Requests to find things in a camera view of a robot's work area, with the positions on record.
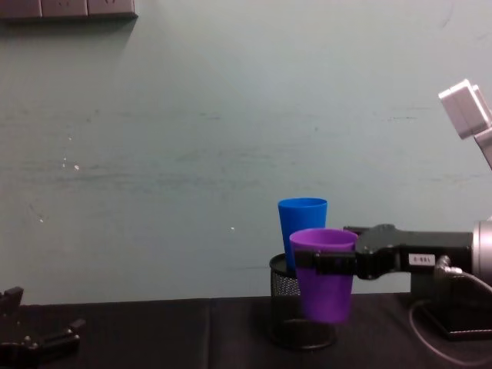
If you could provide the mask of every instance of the wall outlet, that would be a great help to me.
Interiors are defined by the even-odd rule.
[[[0,0],[0,19],[41,18],[41,0]]]
[[[88,15],[87,0],[41,0],[41,7],[43,18]]]
[[[128,14],[135,15],[134,0],[88,0],[89,15]]]

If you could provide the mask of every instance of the plastic cup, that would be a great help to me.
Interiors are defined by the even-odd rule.
[[[339,229],[306,229],[291,234],[291,246],[296,250],[351,251],[357,235]],[[318,274],[315,269],[297,268],[301,305],[307,319],[322,323],[341,323],[351,309],[351,275]]]
[[[328,202],[322,198],[286,198],[278,202],[287,268],[294,270],[294,253],[289,237],[306,228],[324,228]]]

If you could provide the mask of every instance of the black tablecloth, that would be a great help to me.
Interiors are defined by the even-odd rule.
[[[270,342],[269,298],[27,306],[22,318],[40,332],[78,317],[88,322],[78,354],[47,368],[457,367],[415,337],[407,304],[405,294],[355,295],[350,320],[337,328],[337,343],[312,352]],[[442,351],[464,360],[487,356],[492,347],[490,341],[451,343],[432,327],[420,328]]]

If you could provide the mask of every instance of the cable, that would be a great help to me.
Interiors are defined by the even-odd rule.
[[[460,275],[460,276],[466,277],[466,278],[478,283],[481,287],[485,288],[486,290],[488,290],[492,294],[492,287],[490,285],[488,285],[487,283],[485,283],[484,281],[482,281],[481,279],[475,277],[472,274],[468,274],[464,271],[459,271],[459,272],[452,271],[450,274]],[[430,303],[429,300],[416,301],[411,305],[410,310],[408,311],[408,320],[410,322],[410,326],[411,326],[412,330],[414,331],[415,335],[421,340],[421,342],[429,350],[433,351],[437,356],[442,357],[444,360],[447,360],[447,361],[449,361],[453,364],[456,364],[456,365],[461,365],[463,367],[479,367],[481,365],[484,365],[484,364],[492,361],[492,356],[489,356],[489,357],[486,357],[484,359],[477,360],[477,361],[462,361],[462,360],[456,359],[454,357],[451,357],[451,356],[445,354],[444,352],[439,351],[434,346],[432,346],[432,344],[427,342],[427,340],[422,336],[422,334],[418,331],[417,327],[415,326],[414,313],[418,308],[420,308],[426,304],[429,304],[429,303]]]

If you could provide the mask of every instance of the blue cup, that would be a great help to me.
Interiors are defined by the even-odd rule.
[[[324,228],[328,202],[322,198],[286,198],[278,202],[278,214],[284,239],[287,267],[295,269],[294,252],[289,237],[307,228]]]

